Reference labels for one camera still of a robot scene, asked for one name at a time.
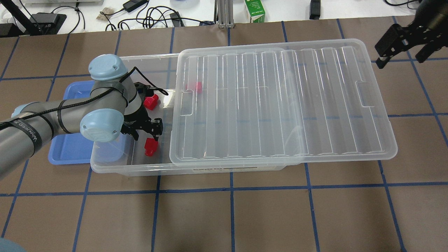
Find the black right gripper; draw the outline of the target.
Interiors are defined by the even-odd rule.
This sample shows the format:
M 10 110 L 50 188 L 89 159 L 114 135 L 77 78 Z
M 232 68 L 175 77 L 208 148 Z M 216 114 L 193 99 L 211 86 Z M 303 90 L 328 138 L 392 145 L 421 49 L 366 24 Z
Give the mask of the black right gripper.
M 383 69 L 394 56 L 418 45 L 423 46 L 415 56 L 419 63 L 447 47 L 447 11 L 446 0 L 423 0 L 408 26 L 392 24 L 375 45 L 379 69 Z

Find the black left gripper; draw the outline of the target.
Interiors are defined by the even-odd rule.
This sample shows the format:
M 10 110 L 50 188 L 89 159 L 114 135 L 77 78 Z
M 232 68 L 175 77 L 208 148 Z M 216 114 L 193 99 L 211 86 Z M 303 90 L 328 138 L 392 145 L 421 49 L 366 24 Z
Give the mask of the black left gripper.
M 132 113 L 124 116 L 124 122 L 121 127 L 121 134 L 128 134 L 135 141 L 139 140 L 138 130 L 149 133 L 155 140 L 163 134 L 163 120 L 161 118 L 151 119 L 147 109 L 144 107 L 144 98 L 152 96 L 156 88 L 144 85 L 141 82 L 134 83 L 136 96 L 132 102 L 136 102 L 139 107 Z

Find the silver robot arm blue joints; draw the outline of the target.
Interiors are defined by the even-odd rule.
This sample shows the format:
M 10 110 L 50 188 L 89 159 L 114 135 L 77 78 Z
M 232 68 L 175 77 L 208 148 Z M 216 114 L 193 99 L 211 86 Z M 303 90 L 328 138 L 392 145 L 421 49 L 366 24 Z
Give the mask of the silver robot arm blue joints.
M 58 135 L 81 133 L 94 142 L 119 136 L 128 117 L 141 106 L 129 70 L 113 54 L 94 58 L 88 70 L 94 80 L 88 98 L 28 103 L 1 121 L 1 178 Z

